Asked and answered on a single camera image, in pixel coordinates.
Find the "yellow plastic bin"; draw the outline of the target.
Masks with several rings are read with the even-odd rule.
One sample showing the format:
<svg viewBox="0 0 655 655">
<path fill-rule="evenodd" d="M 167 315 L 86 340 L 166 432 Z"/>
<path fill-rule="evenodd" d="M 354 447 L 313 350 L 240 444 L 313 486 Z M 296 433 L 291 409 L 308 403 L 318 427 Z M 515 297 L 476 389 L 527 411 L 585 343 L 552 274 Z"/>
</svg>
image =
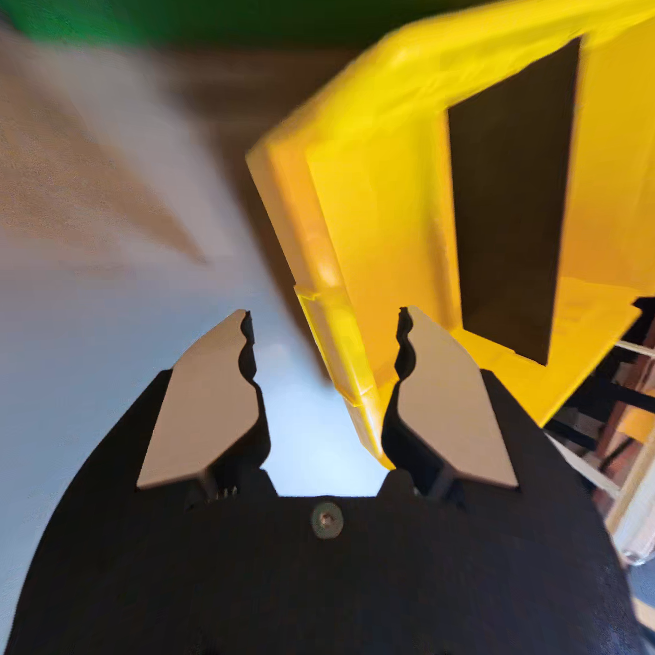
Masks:
<svg viewBox="0 0 655 655">
<path fill-rule="evenodd" d="M 548 363 L 463 327 L 448 109 L 581 38 Z M 501 1 L 411 22 L 264 135 L 248 168 L 363 446 L 382 466 L 414 305 L 540 426 L 654 295 L 654 2 Z"/>
</svg>

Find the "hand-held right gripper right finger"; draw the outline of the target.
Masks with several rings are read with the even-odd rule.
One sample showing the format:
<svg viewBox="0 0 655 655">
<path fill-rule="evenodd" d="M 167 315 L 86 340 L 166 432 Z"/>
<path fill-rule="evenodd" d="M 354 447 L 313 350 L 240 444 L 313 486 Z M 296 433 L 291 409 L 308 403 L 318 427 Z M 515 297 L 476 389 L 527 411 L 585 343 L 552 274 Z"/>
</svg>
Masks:
<svg viewBox="0 0 655 655">
<path fill-rule="evenodd" d="M 382 424 L 382 449 L 416 489 L 465 480 L 518 488 L 481 370 L 463 346 L 417 307 L 399 311 L 398 380 Z"/>
</svg>

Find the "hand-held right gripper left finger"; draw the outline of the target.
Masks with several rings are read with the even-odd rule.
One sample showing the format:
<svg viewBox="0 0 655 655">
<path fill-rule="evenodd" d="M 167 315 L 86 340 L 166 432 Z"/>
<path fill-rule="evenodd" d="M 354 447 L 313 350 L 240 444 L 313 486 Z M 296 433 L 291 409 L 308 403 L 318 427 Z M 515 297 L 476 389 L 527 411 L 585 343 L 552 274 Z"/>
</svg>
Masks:
<svg viewBox="0 0 655 655">
<path fill-rule="evenodd" d="M 172 368 L 142 468 L 139 489 L 198 481 L 239 489 L 271 449 L 263 393 L 255 381 L 251 313 L 234 311 Z"/>
</svg>

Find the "green plastic bin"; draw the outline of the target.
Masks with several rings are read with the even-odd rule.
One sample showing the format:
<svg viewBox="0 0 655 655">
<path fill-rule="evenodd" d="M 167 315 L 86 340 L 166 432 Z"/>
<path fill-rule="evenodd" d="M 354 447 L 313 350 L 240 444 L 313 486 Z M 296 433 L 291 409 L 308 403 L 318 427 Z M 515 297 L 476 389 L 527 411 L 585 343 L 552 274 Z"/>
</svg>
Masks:
<svg viewBox="0 0 655 655">
<path fill-rule="evenodd" d="M 374 25 L 345 1 L 2 1 L 38 41 L 130 46 L 360 46 Z"/>
</svg>

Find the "black bin divider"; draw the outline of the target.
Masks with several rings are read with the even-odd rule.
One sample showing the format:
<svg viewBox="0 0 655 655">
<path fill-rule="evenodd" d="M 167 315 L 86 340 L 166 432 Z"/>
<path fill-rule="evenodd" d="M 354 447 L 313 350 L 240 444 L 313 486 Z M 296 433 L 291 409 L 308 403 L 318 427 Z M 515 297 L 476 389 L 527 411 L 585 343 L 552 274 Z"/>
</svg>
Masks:
<svg viewBox="0 0 655 655">
<path fill-rule="evenodd" d="M 581 38 L 448 109 L 463 327 L 548 363 Z"/>
</svg>

